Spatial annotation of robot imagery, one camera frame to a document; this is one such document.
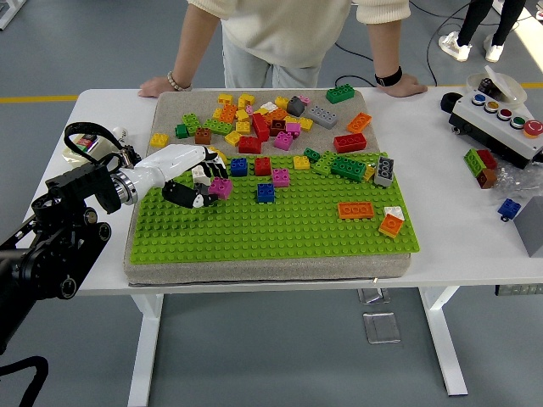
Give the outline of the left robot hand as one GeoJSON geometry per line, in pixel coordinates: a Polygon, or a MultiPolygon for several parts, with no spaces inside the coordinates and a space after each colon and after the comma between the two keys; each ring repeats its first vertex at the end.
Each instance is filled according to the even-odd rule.
{"type": "Polygon", "coordinates": [[[201,208],[219,199],[216,194],[203,194],[177,183],[174,179],[194,167],[201,166],[208,177],[227,177],[226,166],[218,153],[198,145],[172,144],[149,155],[132,169],[116,174],[118,194],[126,204],[143,199],[153,187],[162,189],[163,198],[184,208],[201,208]]]}

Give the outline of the person's right hand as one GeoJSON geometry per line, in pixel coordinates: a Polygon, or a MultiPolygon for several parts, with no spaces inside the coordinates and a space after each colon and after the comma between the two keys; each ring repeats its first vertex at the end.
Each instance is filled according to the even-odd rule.
{"type": "Polygon", "coordinates": [[[157,76],[145,81],[139,88],[138,96],[142,98],[157,98],[164,92],[174,92],[176,89],[171,85],[166,76],[157,76]]]}

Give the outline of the person's left hand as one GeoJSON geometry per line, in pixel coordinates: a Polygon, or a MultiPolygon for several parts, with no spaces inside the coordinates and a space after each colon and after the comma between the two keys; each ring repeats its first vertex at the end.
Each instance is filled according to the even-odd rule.
{"type": "Polygon", "coordinates": [[[420,84],[415,76],[409,74],[403,74],[401,79],[393,86],[377,85],[377,87],[394,98],[406,98],[425,93],[428,90],[426,85],[420,84]]]}

